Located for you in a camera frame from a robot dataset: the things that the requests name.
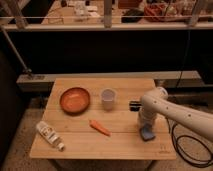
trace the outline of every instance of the wall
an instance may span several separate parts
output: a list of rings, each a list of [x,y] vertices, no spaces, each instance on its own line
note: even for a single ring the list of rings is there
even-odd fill
[[[0,51],[0,166],[25,109],[16,78],[17,75]]]

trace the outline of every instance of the carrot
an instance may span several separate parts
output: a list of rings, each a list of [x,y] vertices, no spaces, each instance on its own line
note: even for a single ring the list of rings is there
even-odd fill
[[[110,136],[110,132],[104,128],[100,123],[98,123],[96,120],[89,120],[89,124],[92,128],[98,130],[104,135]]]

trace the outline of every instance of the blue object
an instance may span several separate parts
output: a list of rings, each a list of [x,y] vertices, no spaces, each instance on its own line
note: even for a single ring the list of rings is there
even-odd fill
[[[144,141],[149,141],[155,138],[155,134],[152,132],[152,125],[150,124],[145,124],[141,129],[140,129],[140,135],[141,138]]]

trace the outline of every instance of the wooden table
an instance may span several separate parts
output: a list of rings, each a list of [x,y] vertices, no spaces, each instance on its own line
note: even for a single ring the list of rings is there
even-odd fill
[[[71,87],[83,87],[91,96],[89,108],[79,116],[65,114],[59,105],[62,93]],[[104,88],[116,91],[114,110],[102,109],[100,92]],[[142,78],[58,78],[50,94],[42,120],[52,125],[61,136],[66,149],[52,148],[39,134],[30,151],[31,158],[43,159],[175,159],[171,137],[165,118],[158,115],[154,132],[156,138],[141,140],[138,112],[129,111],[129,101],[139,100],[144,92],[154,88],[152,79]],[[89,126],[89,119],[99,121],[110,130],[105,136]]]

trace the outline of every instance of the white cup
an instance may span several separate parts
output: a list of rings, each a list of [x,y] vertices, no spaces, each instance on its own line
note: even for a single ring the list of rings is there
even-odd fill
[[[115,91],[107,88],[101,92],[101,102],[104,110],[112,110],[115,103]]]

